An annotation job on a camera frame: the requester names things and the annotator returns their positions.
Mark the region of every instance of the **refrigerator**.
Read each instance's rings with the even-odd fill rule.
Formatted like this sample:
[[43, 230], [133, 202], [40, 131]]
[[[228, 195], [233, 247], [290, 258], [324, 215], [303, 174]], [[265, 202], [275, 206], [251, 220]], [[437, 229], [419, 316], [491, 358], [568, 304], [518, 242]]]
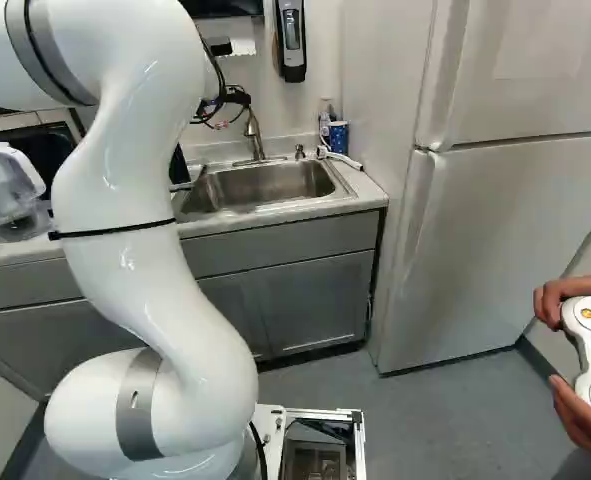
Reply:
[[345, 0], [351, 155], [391, 198], [381, 373], [514, 345], [591, 233], [591, 0]]

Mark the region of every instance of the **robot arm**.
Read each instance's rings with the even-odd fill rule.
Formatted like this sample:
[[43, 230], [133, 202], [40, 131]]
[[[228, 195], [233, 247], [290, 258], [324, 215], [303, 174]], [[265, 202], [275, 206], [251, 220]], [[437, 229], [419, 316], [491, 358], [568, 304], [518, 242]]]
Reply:
[[227, 478], [255, 408], [252, 355], [201, 293], [172, 224], [167, 159], [208, 74], [176, 0], [0, 0], [0, 106], [99, 100], [54, 181], [55, 221], [84, 295], [158, 354], [92, 359], [54, 392], [48, 441], [92, 475]]

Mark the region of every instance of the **wall-mounted dispenser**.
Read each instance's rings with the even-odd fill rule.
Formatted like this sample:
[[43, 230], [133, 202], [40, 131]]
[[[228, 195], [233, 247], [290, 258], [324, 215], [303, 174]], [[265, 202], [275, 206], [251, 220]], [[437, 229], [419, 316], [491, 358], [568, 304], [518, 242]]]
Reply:
[[304, 0], [275, 0], [280, 74], [287, 83], [306, 79]]

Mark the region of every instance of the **cabinet door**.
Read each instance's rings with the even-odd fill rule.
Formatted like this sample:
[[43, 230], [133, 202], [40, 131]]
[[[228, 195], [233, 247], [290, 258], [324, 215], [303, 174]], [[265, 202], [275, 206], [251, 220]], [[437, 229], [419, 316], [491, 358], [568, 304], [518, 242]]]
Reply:
[[200, 280], [204, 295], [237, 329], [256, 360], [270, 357], [270, 348], [261, 314], [254, 300], [251, 274], [239, 273]]
[[370, 250], [252, 272], [275, 354], [364, 338], [372, 266]]
[[142, 345], [86, 300], [0, 312], [0, 374], [38, 400], [80, 363]]

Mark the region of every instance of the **stainless steel sink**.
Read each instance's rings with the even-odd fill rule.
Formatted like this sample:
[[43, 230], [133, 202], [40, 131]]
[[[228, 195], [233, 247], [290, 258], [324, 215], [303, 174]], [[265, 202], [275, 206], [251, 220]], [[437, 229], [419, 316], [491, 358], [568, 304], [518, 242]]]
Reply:
[[173, 205], [181, 221], [191, 214], [246, 213], [281, 202], [350, 196], [340, 178], [331, 165], [317, 160], [209, 165], [192, 190], [177, 195]]

